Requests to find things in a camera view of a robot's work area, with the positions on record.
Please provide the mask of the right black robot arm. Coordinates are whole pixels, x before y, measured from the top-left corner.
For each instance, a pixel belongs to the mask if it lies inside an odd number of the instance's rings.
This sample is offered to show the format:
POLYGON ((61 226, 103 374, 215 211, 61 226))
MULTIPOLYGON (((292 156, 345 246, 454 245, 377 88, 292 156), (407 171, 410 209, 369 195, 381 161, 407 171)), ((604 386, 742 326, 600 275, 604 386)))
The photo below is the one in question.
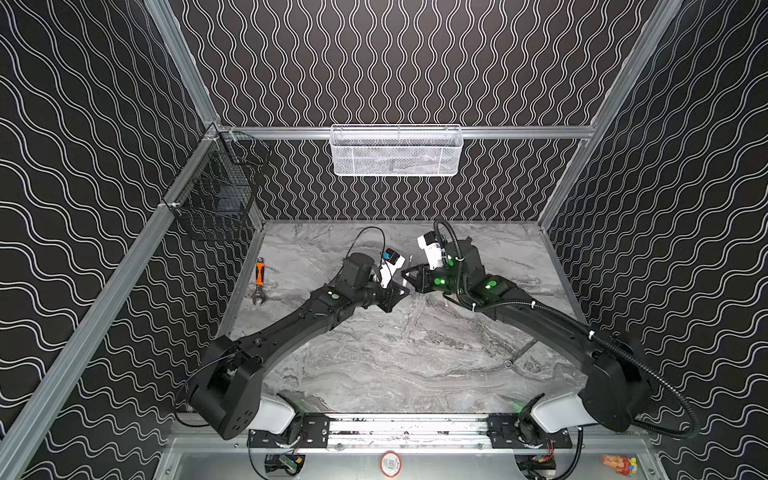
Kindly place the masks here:
POLYGON ((649 375, 629 358, 639 351, 634 343, 611 339, 598 343, 588 325, 528 294, 515 282, 486 271, 470 239, 445 245, 439 262, 428 262, 401 272, 417 292, 458 293, 456 302, 519 329, 556 351, 586 375, 578 391, 553 397, 540 394, 521 412, 520 430, 532 437, 569 427, 601 425, 624 432, 650 397, 649 375))

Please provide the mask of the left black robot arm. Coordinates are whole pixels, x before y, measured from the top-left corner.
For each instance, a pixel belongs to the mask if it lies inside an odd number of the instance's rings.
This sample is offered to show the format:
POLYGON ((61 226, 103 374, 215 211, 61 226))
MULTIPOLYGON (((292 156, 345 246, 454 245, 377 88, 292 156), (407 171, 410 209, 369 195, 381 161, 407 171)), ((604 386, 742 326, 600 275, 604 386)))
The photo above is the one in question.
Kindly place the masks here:
POLYGON ((284 357, 333 330, 358 308, 375 306, 390 313, 409 295, 395 281, 383 287, 377 271, 371 257, 353 253, 334 278, 282 319, 235 340, 217 337, 188 382, 189 405, 221 438, 238 436, 257 416, 264 377, 284 357))

